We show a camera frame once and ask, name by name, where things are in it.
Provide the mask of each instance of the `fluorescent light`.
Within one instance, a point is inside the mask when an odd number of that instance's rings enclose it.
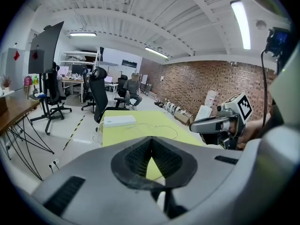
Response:
[[[95,37],[97,36],[95,32],[71,32],[70,36],[89,36],[89,37]]]
[[[146,49],[147,51],[149,51],[149,52],[152,52],[152,53],[155,53],[155,54],[157,54],[157,55],[159,55],[159,56],[162,56],[163,58],[168,58],[166,55],[163,55],[163,54],[160,53],[160,52],[156,52],[155,50],[153,50],[153,49],[151,49],[151,48],[145,47],[145,49]]]
[[[249,25],[244,5],[238,0],[231,2],[231,7],[239,23],[244,49],[251,49]]]

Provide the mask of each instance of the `floor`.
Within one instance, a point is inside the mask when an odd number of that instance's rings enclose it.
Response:
[[[111,92],[107,92],[108,96],[108,106],[115,106],[113,103],[113,95]],[[142,94],[142,102],[138,105],[138,110],[153,111],[158,110],[166,114],[175,123],[181,126],[184,130],[191,133],[197,139],[201,139],[199,134],[195,134],[189,131],[188,126],[181,124],[177,121],[170,113],[166,110],[154,105],[155,100]],[[49,131],[50,136],[45,134],[46,120],[39,120],[33,123],[33,127],[36,129],[37,133],[44,140],[44,142],[54,151],[54,154],[41,150],[37,147],[28,144],[28,149],[31,153],[32,159],[36,165],[36,168],[42,177],[42,179],[47,178],[52,174],[52,170],[49,168],[49,164],[53,160],[58,159],[58,167],[61,168],[65,164],[69,163],[79,155],[96,148],[101,147],[101,135],[95,131],[98,124],[94,121],[94,114],[91,112],[91,107],[85,108],[83,111],[81,107],[84,104],[80,103],[80,99],[77,95],[70,95],[65,101],[65,107],[72,108],[72,112],[63,111],[65,119],[64,120],[54,120],[51,122]],[[42,113],[41,107],[32,111],[28,117],[35,118],[40,116]],[[27,120],[24,121],[25,131],[36,141],[40,141],[37,134],[34,132]],[[30,161],[30,157],[27,152],[27,147],[25,141],[21,141],[17,138],[13,145],[17,148],[19,146],[21,151],[27,160]],[[216,145],[207,145],[208,147],[220,148]],[[13,148],[10,148],[9,155],[11,160],[3,153],[1,149],[1,158],[4,161],[4,166],[7,169],[11,180],[15,185],[23,188],[28,193],[32,193],[34,189],[40,184],[40,180],[37,179],[30,170],[24,165],[21,159],[16,154]]]

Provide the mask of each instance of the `ceiling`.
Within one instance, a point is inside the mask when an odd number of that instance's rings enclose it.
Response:
[[[64,33],[82,30],[97,38],[72,38],[81,49],[110,47],[144,56],[146,46],[169,56],[169,63],[207,54],[253,56],[265,47],[268,28],[288,29],[289,22],[253,0],[242,0],[247,13],[251,51],[243,49],[233,0],[29,0],[36,11],[45,7],[52,23],[65,21]],[[267,27],[259,30],[256,22]]]

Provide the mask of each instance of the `yellow tape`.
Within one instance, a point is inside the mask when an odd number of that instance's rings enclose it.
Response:
[[[70,138],[69,138],[69,140],[67,141],[67,143],[66,143],[66,145],[65,145],[65,147],[64,147],[63,150],[65,150],[65,148],[67,147],[68,143],[71,141],[71,139],[72,139],[72,137],[73,137],[75,131],[78,129],[78,127],[79,127],[79,125],[81,124],[81,122],[83,121],[84,117],[85,117],[85,115],[82,117],[82,119],[81,119],[81,120],[79,121],[79,123],[77,124],[75,130],[73,131],[72,135],[70,136]]]

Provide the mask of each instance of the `hand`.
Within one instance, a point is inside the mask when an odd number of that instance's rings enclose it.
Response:
[[[241,136],[239,136],[239,138],[238,138],[238,144],[247,143],[248,141],[250,141],[255,136],[255,134],[258,132],[259,128],[260,127],[259,127],[258,121],[246,122],[245,130],[244,130],[243,134]],[[236,122],[230,122],[229,131],[232,134],[235,134]]]

